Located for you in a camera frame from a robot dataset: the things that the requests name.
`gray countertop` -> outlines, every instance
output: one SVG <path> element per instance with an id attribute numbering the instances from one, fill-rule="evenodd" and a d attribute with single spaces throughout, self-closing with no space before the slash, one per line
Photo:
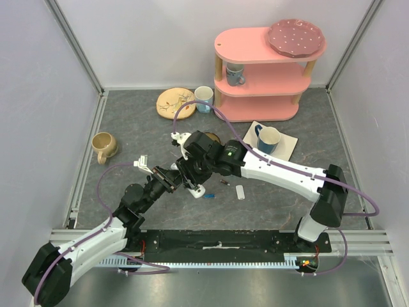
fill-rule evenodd
<path id="1" fill-rule="evenodd" d="M 155 108 L 162 90 L 110 91 L 100 131 L 114 135 L 120 144 L 116 156 L 103 166 L 94 154 L 82 194 L 77 228 L 94 228 L 107 217 L 99 205 L 95 187 L 104 170 L 119 162 L 130 162 L 141 154 L 149 156 L 148 165 L 168 168 L 180 157 L 180 149 L 171 145 L 172 121 L 161 118 Z M 234 123 L 244 136 L 251 123 Z M 285 122 L 264 123 L 298 138 L 290 161 L 312 167 L 327 168 L 339 165 L 347 182 L 353 183 L 350 168 L 341 143 L 334 115 L 324 89 L 308 89 L 301 98 L 296 116 Z M 234 138 L 228 126 L 212 114 L 195 112 L 178 121 L 179 132 L 216 133 L 223 142 Z M 125 188 L 132 183 L 144 184 L 146 176 L 136 168 L 115 168 L 103 178 L 100 195 L 113 210 L 119 205 Z M 295 229 L 298 220 L 311 208 L 312 203 L 294 192 L 259 180 L 227 177 L 231 186 L 219 182 L 214 175 L 205 183 L 213 199 L 195 200 L 179 188 L 173 194 L 164 194 L 145 213 L 145 229 Z M 235 185 L 242 184 L 245 200 L 237 200 Z M 356 195 L 350 193 L 345 212 L 361 212 Z M 362 217 L 345 217 L 342 228 L 366 229 Z"/>

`back wall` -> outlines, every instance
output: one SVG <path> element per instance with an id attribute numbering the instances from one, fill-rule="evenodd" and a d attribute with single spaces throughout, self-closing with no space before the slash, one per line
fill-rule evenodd
<path id="1" fill-rule="evenodd" d="M 58 0 L 108 88 L 213 84 L 216 36 L 229 28 L 298 18 L 320 27 L 328 49 L 313 85 L 328 82 L 370 0 Z"/>

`tan mug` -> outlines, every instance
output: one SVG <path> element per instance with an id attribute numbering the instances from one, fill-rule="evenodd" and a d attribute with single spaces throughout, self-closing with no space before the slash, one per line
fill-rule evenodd
<path id="1" fill-rule="evenodd" d="M 113 157 L 118 151 L 118 144 L 112 134 L 100 132 L 92 138 L 92 148 L 98 155 L 98 163 L 105 164 L 107 158 Z"/>

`pink shelf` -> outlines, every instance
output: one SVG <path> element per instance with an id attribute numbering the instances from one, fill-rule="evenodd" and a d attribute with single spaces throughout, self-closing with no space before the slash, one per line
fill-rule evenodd
<path id="1" fill-rule="evenodd" d="M 223 78 L 215 80 L 215 86 L 227 96 L 283 96 L 296 95 L 305 91 L 310 77 L 303 77 L 304 68 L 297 63 L 253 64 L 246 65 L 246 82 L 239 86 L 230 86 L 223 67 Z"/>
<path id="2" fill-rule="evenodd" d="M 291 96 L 230 97 L 222 95 L 219 109 L 231 122 L 289 120 L 298 111 Z"/>
<path id="3" fill-rule="evenodd" d="M 267 41 L 268 28 L 238 28 L 222 32 L 215 40 L 216 54 L 238 64 L 306 62 L 318 59 L 327 43 L 308 58 L 288 58 L 276 53 Z"/>

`polka dot plate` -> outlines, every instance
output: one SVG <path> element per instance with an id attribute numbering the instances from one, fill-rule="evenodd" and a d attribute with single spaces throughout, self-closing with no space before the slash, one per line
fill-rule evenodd
<path id="1" fill-rule="evenodd" d="M 280 20 L 268 30 L 271 48 L 289 58 L 307 58 L 318 51 L 324 41 L 318 27 L 300 19 Z"/>

